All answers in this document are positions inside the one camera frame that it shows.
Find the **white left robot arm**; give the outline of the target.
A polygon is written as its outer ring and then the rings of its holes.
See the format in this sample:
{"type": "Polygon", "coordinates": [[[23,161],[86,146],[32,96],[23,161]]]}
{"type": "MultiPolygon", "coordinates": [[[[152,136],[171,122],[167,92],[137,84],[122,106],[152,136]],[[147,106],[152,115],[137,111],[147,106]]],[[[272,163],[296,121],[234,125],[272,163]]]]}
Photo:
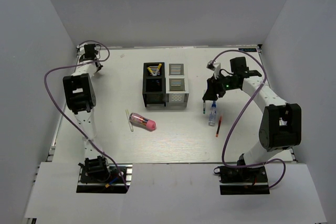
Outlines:
{"type": "Polygon", "coordinates": [[[64,92],[68,109],[74,114],[78,127],[84,132],[83,146],[85,160],[79,166],[89,177],[104,182],[110,178],[111,168],[106,158],[96,150],[97,130],[94,121],[94,108],[97,98],[91,78],[102,69],[99,62],[101,45],[97,42],[84,42],[78,46],[78,66],[73,74],[63,77],[64,92]]]}

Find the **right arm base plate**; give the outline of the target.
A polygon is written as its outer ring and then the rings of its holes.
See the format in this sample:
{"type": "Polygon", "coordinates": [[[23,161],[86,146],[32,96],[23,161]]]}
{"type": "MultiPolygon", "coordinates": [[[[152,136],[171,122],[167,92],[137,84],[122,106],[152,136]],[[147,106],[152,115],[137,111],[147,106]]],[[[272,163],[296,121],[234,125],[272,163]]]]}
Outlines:
{"type": "Polygon", "coordinates": [[[264,167],[237,169],[219,166],[214,168],[214,174],[219,177],[221,195],[270,194],[264,167]]]}

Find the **pale green capped white marker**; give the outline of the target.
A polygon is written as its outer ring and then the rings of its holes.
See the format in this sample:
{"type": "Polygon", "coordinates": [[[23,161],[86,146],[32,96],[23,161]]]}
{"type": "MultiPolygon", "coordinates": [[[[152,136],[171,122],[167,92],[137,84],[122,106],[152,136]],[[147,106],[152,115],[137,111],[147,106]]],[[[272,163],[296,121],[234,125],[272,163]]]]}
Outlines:
{"type": "Polygon", "coordinates": [[[133,125],[132,125],[131,120],[130,120],[130,113],[129,113],[129,110],[126,109],[125,112],[126,112],[126,116],[127,116],[127,120],[128,120],[128,124],[129,124],[130,131],[133,132],[134,129],[133,129],[133,125]]]}

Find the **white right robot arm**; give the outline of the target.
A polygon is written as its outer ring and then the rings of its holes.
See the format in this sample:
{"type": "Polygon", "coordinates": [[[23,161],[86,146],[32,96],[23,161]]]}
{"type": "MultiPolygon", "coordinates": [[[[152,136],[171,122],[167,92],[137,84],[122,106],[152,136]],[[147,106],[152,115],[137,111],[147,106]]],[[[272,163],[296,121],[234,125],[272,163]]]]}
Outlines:
{"type": "Polygon", "coordinates": [[[259,141],[243,153],[234,166],[238,177],[247,182],[255,177],[255,167],[274,162],[276,154],[301,143],[301,107],[279,97],[267,84],[265,73],[247,67],[245,57],[231,59],[230,66],[232,74],[224,76],[220,64],[214,60],[207,64],[207,68],[214,73],[207,79],[203,100],[217,101],[226,91],[240,89],[250,98],[237,119],[242,117],[252,102],[261,110],[263,116],[258,131],[259,141]]]}

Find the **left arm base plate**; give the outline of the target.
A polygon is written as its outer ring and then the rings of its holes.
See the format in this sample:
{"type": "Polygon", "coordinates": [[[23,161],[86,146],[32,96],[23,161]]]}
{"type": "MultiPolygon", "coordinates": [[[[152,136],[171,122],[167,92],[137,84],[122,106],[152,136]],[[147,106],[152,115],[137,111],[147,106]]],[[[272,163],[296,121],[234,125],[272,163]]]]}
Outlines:
{"type": "Polygon", "coordinates": [[[98,178],[89,175],[83,168],[80,168],[76,193],[80,194],[126,194],[127,189],[121,178],[123,176],[127,187],[131,185],[132,164],[119,165],[119,173],[114,165],[110,165],[109,171],[98,178]]]}

